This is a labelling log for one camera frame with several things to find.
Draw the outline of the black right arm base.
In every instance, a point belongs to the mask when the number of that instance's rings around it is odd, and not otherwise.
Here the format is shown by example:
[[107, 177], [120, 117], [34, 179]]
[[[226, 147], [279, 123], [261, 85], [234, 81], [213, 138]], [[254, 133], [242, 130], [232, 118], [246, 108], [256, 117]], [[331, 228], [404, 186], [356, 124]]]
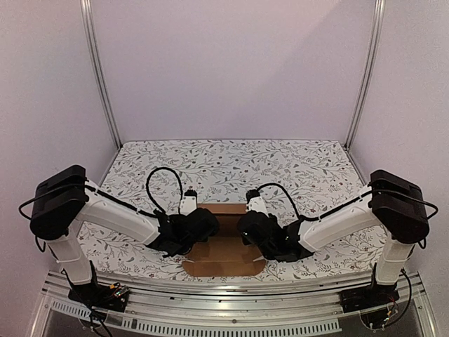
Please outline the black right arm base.
[[380, 285], [377, 283], [375, 278], [376, 269], [377, 265], [373, 268], [369, 285], [339, 292], [340, 305], [344, 313], [386, 305], [400, 298], [396, 290], [397, 283], [393, 285]]

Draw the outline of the brown cardboard paper box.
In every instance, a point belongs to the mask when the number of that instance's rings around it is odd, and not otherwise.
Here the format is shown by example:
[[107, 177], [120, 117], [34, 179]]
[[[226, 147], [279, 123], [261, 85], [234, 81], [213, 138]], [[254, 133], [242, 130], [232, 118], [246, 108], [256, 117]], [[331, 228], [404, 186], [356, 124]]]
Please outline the brown cardboard paper box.
[[252, 277], [266, 267], [266, 260], [254, 245], [244, 245], [237, 223], [246, 213], [245, 204], [200, 204], [217, 218], [220, 229], [207, 242], [197, 243], [182, 262], [193, 277]]

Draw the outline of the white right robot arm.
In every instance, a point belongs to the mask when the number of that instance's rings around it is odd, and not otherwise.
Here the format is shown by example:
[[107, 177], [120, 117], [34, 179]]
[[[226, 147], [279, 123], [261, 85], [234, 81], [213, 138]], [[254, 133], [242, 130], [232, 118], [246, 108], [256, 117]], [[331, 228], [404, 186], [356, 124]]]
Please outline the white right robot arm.
[[243, 243], [255, 245], [266, 260], [297, 262], [355, 232], [382, 227], [386, 241], [373, 270], [374, 281], [362, 295], [369, 306], [389, 296], [414, 245], [430, 231], [426, 211], [430, 205], [422, 189], [384, 170], [372, 172], [357, 197], [316, 217], [298, 214], [284, 227], [268, 212], [259, 189], [248, 191], [246, 199], [246, 213], [236, 228]]

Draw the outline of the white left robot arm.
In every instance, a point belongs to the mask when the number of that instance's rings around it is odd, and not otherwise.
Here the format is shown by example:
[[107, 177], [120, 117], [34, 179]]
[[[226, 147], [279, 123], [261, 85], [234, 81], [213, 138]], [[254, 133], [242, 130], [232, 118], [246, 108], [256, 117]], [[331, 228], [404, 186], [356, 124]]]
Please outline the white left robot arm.
[[72, 231], [74, 226], [93, 223], [167, 257], [189, 253], [220, 227], [209, 210], [198, 207], [193, 190], [181, 194], [177, 213], [160, 209], [149, 213], [102, 191], [79, 165], [39, 183], [32, 204], [31, 232], [49, 245], [77, 293], [90, 305], [104, 299], [104, 289], [94, 282], [94, 268]]

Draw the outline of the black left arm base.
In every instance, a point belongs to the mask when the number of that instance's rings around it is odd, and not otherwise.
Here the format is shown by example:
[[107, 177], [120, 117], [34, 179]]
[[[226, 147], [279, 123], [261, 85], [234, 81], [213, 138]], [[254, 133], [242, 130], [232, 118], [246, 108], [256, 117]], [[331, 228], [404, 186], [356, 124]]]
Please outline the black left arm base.
[[89, 309], [102, 308], [116, 312], [125, 312], [130, 295], [130, 288], [122, 285], [120, 282], [115, 282], [107, 286], [99, 284], [95, 267], [91, 261], [89, 263], [91, 278], [88, 283], [76, 285], [66, 276], [71, 288], [68, 298], [84, 304]]

